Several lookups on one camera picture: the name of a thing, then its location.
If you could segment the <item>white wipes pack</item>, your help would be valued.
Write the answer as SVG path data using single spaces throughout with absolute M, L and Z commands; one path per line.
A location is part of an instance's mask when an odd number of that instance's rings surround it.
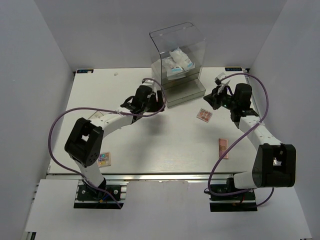
M 180 66 L 184 71 L 189 71 L 195 68 L 195 64 L 190 60 L 188 55 L 184 53 L 179 47 L 169 52 L 173 60 Z
M 182 67 L 171 56 L 162 59 L 162 66 L 165 68 L 168 80 L 175 80 L 185 76 Z

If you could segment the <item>clear acrylic drawer organizer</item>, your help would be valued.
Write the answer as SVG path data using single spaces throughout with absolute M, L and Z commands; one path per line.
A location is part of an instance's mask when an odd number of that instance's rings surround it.
M 200 81 L 206 39 L 191 22 L 184 22 L 149 33 L 151 75 L 164 89 L 167 107 L 203 97 Z

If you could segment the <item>long pink blush palette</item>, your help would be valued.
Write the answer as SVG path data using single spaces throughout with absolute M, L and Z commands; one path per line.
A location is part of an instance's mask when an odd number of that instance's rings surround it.
M 220 138 L 218 140 L 218 154 L 219 154 L 219 157 L 221 157 L 226 152 L 227 149 L 228 149 L 228 140 Z

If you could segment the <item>colourful eyeshadow palette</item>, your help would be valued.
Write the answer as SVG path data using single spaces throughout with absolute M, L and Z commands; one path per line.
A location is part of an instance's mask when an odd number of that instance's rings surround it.
M 111 166 L 111 154 L 110 152 L 102 152 L 98 159 L 97 165 L 99 168 L 109 167 Z

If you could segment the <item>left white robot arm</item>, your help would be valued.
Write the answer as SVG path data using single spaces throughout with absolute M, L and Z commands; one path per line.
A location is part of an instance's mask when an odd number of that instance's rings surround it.
M 125 126 L 132 125 L 143 117 L 144 113 L 158 113 L 165 108 L 161 90 L 154 90 L 152 84 L 143 83 L 135 95 L 128 97 L 115 113 L 102 117 L 79 118 L 64 145 L 64 150 L 78 165 L 88 193 L 99 200 L 105 196 L 106 180 L 99 170 L 99 158 L 103 139 Z

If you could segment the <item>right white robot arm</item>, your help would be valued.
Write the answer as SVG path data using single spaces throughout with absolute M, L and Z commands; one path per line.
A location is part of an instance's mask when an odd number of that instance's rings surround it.
M 262 125 L 258 113 L 251 108 L 252 87 L 238 83 L 233 94 L 228 86 L 219 85 L 204 96 L 204 100 L 217 110 L 224 107 L 230 118 L 256 149 L 252 169 L 233 175 L 232 183 L 225 188 L 226 195 L 236 200 L 244 189 L 289 188 L 296 181 L 296 148 L 275 138 Z

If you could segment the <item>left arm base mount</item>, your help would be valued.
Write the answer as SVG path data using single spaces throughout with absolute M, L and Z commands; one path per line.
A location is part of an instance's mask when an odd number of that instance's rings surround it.
M 110 193 L 115 201 L 109 194 L 97 191 L 79 180 L 76 188 L 73 208 L 120 210 L 126 199 L 127 183 L 125 181 L 107 180 L 105 189 Z

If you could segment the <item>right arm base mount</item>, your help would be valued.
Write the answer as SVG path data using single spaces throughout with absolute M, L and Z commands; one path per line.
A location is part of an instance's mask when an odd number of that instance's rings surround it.
M 211 184 L 211 191 L 219 194 L 237 192 L 232 180 L 227 180 L 224 184 Z M 253 191 L 227 196 L 216 196 L 210 193 L 209 188 L 203 191 L 209 195 L 209 207 L 213 213 L 227 212 L 257 212 L 256 195 Z

